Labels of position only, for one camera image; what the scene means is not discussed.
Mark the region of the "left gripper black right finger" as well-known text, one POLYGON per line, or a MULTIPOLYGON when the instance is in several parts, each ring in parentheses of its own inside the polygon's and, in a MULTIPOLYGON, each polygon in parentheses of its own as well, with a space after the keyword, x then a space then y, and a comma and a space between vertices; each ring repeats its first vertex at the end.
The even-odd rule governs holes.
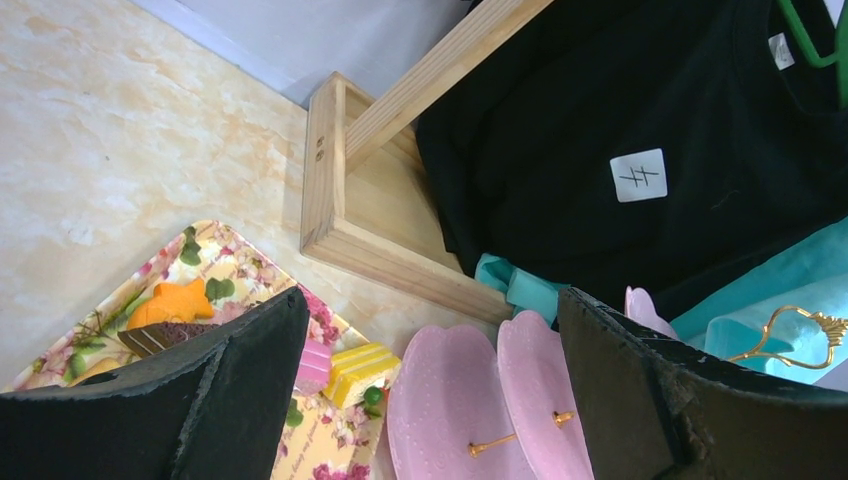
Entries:
POLYGON ((564 357, 598 479, 843 479, 847 396, 721 360, 560 292, 564 357))

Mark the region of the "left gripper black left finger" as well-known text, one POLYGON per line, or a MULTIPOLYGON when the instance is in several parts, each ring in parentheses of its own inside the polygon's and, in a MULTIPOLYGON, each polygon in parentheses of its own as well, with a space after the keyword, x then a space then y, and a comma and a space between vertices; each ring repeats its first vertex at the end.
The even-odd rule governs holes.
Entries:
POLYGON ((73 387, 1 397, 5 479, 266 479, 309 323, 289 288, 73 387))

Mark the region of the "yellow cake slice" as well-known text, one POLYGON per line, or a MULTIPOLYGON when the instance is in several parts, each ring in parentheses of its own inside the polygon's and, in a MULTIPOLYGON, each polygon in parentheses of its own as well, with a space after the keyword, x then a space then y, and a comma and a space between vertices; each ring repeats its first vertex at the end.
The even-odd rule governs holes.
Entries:
POLYGON ((347 409, 363 402, 369 388, 390 387, 400 367, 401 359, 381 343, 335 353, 322 394, 336 408, 347 409))

